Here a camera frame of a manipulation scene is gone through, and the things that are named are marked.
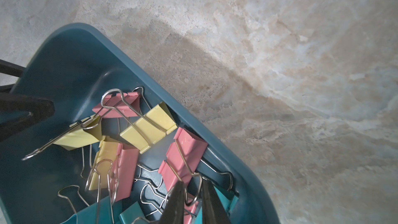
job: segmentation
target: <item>yellow binder clip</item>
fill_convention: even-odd
[[[81,120],[81,122],[84,122],[87,119],[88,118],[84,118]],[[96,143],[102,139],[101,116],[94,117],[92,122],[85,127],[83,127],[82,124],[78,124],[77,126],[76,124],[77,122],[71,124],[69,127],[75,127],[58,139],[54,144],[62,146],[67,150],[74,150],[76,148]]]
[[[105,96],[113,92],[118,92],[123,95],[120,89],[111,89],[102,96],[101,105],[104,108],[115,109],[127,120],[130,126],[127,127],[127,129],[124,130],[120,136],[127,140],[127,142],[137,147],[141,154],[146,152],[151,145],[156,144],[167,134],[171,133],[177,128],[176,122],[173,120],[172,115],[164,102],[156,105],[145,115],[142,115],[140,112],[137,112],[133,107],[131,107],[131,109],[136,112],[138,116],[140,116],[136,122],[132,123],[129,118],[124,116],[116,107],[105,106],[103,104],[103,99]]]
[[[98,189],[98,174],[97,172],[95,172],[94,168],[96,167],[96,170],[99,171],[99,173],[102,175],[107,174],[111,166],[109,163],[102,163],[98,166],[96,166],[96,164],[104,159],[115,161],[117,156],[118,145],[119,142],[117,140],[109,136],[103,136],[103,139],[99,143],[99,151],[97,152],[96,157],[94,158],[94,165],[91,168],[90,173],[88,175],[88,179],[86,182],[86,190]],[[107,178],[101,177],[101,188],[104,189],[106,187],[108,187]]]
[[[22,160],[36,156],[52,144],[57,144],[67,150],[73,150],[100,141],[102,139],[101,120],[102,116],[94,114],[89,118],[84,118],[71,124],[68,130],[27,154]]]

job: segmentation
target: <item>teal binder clip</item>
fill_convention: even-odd
[[[99,224],[111,224],[111,205],[109,204],[109,196],[99,201]],[[97,215],[97,202],[89,207],[75,213],[67,221],[61,224],[94,224]],[[122,202],[118,201],[113,204],[113,216],[116,218],[122,213]]]
[[[132,224],[132,222],[138,217],[145,218],[144,213],[141,210],[140,204],[138,202],[135,202],[119,215],[119,220],[121,224]],[[137,220],[135,223],[144,224],[147,222],[143,220]]]
[[[226,213],[229,215],[231,211],[234,209],[236,206],[236,203],[238,202],[238,197],[233,194],[230,191],[226,191],[225,189],[222,189],[218,186],[214,185],[214,188],[217,192],[218,198],[220,198],[221,204],[224,207]],[[198,215],[196,216],[195,221],[192,224],[202,224],[202,208],[199,210]]]
[[[72,207],[72,210],[74,212],[74,215],[72,215],[67,221],[63,222],[62,224],[115,224],[115,217],[119,216],[122,213],[122,202],[118,201],[112,204],[112,201],[109,196],[103,198],[100,200],[100,195],[101,195],[101,173],[97,171],[97,166],[101,164],[102,162],[109,162],[111,163],[111,167],[108,171],[107,174],[107,182],[108,182],[108,192],[109,195],[111,194],[110,191],[110,186],[109,186],[109,173],[112,168],[112,160],[109,159],[103,159],[100,162],[98,162],[94,167],[94,171],[98,174],[98,193],[97,193],[97,202],[88,206],[88,203],[83,199],[83,197],[79,193],[80,187],[77,185],[70,185],[67,187],[64,187],[58,191],[58,196],[64,199],[67,199],[70,206]],[[80,199],[88,206],[87,208],[76,212],[75,207],[73,206],[72,202],[70,199],[64,195],[61,195],[60,192],[68,187],[77,187],[78,191],[78,196]]]

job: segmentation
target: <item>teal plastic tray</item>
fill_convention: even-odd
[[[213,151],[205,152],[208,161],[221,171],[233,173],[234,190],[239,195],[230,215],[233,224],[279,223],[261,182],[235,154],[97,29],[76,23],[58,29],[47,38],[12,90],[14,94],[52,100],[55,114],[0,143],[0,205],[9,224],[57,224],[72,216],[67,201],[57,197],[57,191],[71,184],[84,189],[85,181],[80,178],[81,149],[69,152],[52,145],[27,161],[21,159],[65,131],[69,124],[91,115],[91,109],[108,89],[131,91],[140,85],[145,87],[145,96],[152,106],[164,101],[177,125],[187,127],[208,142]],[[114,119],[104,119],[103,134],[121,140]],[[166,158],[174,134],[175,131],[141,155],[139,161],[158,168]],[[202,163],[198,171],[228,187],[228,177],[214,174]],[[157,173],[145,176],[156,184],[160,181]],[[122,200],[123,210],[139,200],[143,185],[144,182],[134,183],[130,198]],[[90,204],[96,200],[96,191],[81,190],[81,194]],[[70,197],[78,211],[84,208],[81,200],[73,198],[73,194]],[[144,213],[153,210],[149,205],[141,207]]]

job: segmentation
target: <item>metal clip handle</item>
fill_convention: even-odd
[[[144,87],[139,86],[134,88],[133,92],[136,92],[138,89],[141,89],[141,92],[138,92],[140,94],[140,96],[142,97],[142,99],[144,99],[144,102],[147,104],[149,109],[152,109],[152,107],[150,106],[149,102],[147,101],[147,99],[144,96]]]
[[[109,204],[111,207],[111,217],[112,217],[112,224],[115,224],[115,220],[113,218],[113,208],[112,208],[112,199],[111,199],[111,187],[109,184],[109,174],[112,171],[112,167],[113,167],[113,161],[110,159],[103,159],[101,161],[99,161],[94,167],[93,167],[93,171],[95,171],[98,175],[98,191],[97,191],[97,215],[96,215],[96,224],[98,224],[98,221],[100,219],[100,195],[101,195],[101,173],[97,170],[98,165],[100,165],[103,162],[110,162],[111,166],[109,167],[108,170],[108,174],[107,174],[107,182],[108,182],[108,193],[109,193]]]
[[[139,221],[139,220],[143,220],[143,221],[145,221],[146,223],[157,223],[158,221],[157,220],[155,220],[155,221],[148,221],[147,219],[145,219],[144,217],[137,217],[131,224],[135,224],[137,221]]]
[[[89,162],[90,162],[90,164],[89,164],[89,166],[90,166],[90,168],[92,168],[93,167],[93,162],[92,162],[92,152],[93,152],[93,145],[91,144],[90,145],[90,147],[89,147],[89,149],[90,149],[90,153],[89,153]],[[84,176],[83,176],[83,171],[84,171],[84,147],[82,147],[82,161],[83,161],[83,166],[82,166],[82,171],[80,172],[80,177],[82,177],[84,180],[86,180],[87,178],[85,178]]]
[[[122,100],[116,102],[116,104],[114,105],[114,107],[117,107],[117,106],[120,105],[121,103],[122,103]],[[101,107],[101,109],[100,109],[98,112],[95,113],[95,115],[93,116],[93,118],[95,118],[95,117],[102,111],[102,109],[104,109],[104,107]],[[112,109],[109,109],[109,110],[106,111],[104,114],[102,114],[101,117],[99,118],[97,124],[92,125],[92,126],[90,126],[90,127],[82,127],[82,129],[83,129],[83,130],[89,130],[89,129],[92,129],[92,128],[94,128],[94,127],[97,127],[97,126],[102,122],[102,119],[104,118],[104,116],[106,116],[110,111],[112,111]]]
[[[204,163],[207,167],[209,167],[212,171],[216,172],[219,175],[228,175],[229,176],[229,187],[227,191],[230,191],[234,187],[234,177],[231,172],[221,172],[219,171],[216,167],[214,167],[209,161],[207,161],[205,158],[201,158],[200,161]]]
[[[147,214],[145,217],[150,216],[151,214],[153,214],[153,213],[155,213],[155,212],[159,212],[159,213],[163,214],[163,211],[160,209],[160,206],[157,206],[157,202],[155,202],[154,200],[148,200],[148,199],[146,199],[147,201],[144,201],[144,200],[142,199],[143,192],[144,192],[144,190],[145,190],[145,188],[146,188],[147,186],[149,186],[149,188],[152,190],[152,193],[153,193],[155,196],[157,196],[157,197],[159,197],[159,198],[161,198],[161,199],[164,199],[163,196],[161,196],[159,193],[156,193],[156,192],[155,192],[155,190],[151,187],[151,185],[150,185],[149,183],[145,184],[145,185],[142,187],[142,190],[141,190],[141,193],[140,193],[140,201],[141,201],[142,204],[150,204],[150,205],[152,205],[152,206],[156,209],[156,210],[153,211],[152,213]]]
[[[137,164],[137,166],[138,166],[138,168],[140,168],[140,173],[138,174],[138,177],[137,177],[137,178],[134,178],[134,182],[136,182],[136,181],[147,182],[147,183],[149,183],[149,184],[151,185],[151,187],[152,187],[153,189],[159,189],[159,188],[162,186],[162,183],[163,183],[163,176],[162,176],[162,178],[160,179],[160,183],[159,183],[158,186],[156,186],[156,185],[152,182],[152,180],[149,180],[149,179],[147,179],[147,178],[142,178],[142,177],[141,177],[142,170],[145,170],[145,171],[147,171],[147,172],[152,173],[152,172],[157,172],[159,169],[149,169],[148,167],[144,166],[143,164],[139,164],[139,163]]]
[[[36,156],[37,154],[43,152],[44,150],[46,150],[50,145],[52,145],[53,143],[57,142],[60,138],[62,138],[63,136],[65,136],[68,132],[70,132],[71,130],[73,130],[73,128],[77,127],[78,125],[83,125],[86,124],[89,125],[91,122],[94,121],[94,118],[97,116],[94,115],[93,117],[90,117],[88,119],[86,119],[85,121],[77,121],[76,124],[74,124],[72,127],[70,127],[68,130],[64,131],[63,133],[61,133],[60,135],[58,135],[56,138],[51,139],[48,143],[46,143],[45,145],[43,145],[42,147],[35,149],[34,151],[32,151],[31,153],[27,154],[24,158],[22,158],[22,161],[25,161],[31,157]]]
[[[64,198],[64,199],[67,199],[69,205],[72,207],[73,212],[74,212],[75,214],[77,214],[76,209],[74,208],[74,206],[73,206],[72,202],[70,201],[69,197],[67,197],[67,196],[65,196],[65,195],[61,195],[61,191],[62,191],[62,190],[67,189],[67,188],[70,188],[70,187],[76,187],[76,188],[77,188],[77,195],[80,197],[80,199],[82,199],[82,201],[87,205],[87,207],[90,206],[90,205],[87,203],[87,201],[86,201],[86,200],[82,197],[82,195],[80,194],[80,192],[79,192],[80,186],[78,186],[78,185],[69,185],[69,186],[66,186],[66,187],[63,187],[62,189],[60,189],[60,190],[58,191],[58,193],[57,193],[57,196],[58,196],[58,197],[61,197],[61,198]]]

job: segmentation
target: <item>beige marble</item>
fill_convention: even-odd
[[[253,169],[281,223],[395,223],[397,2],[0,0],[0,50],[24,66],[91,24]]]

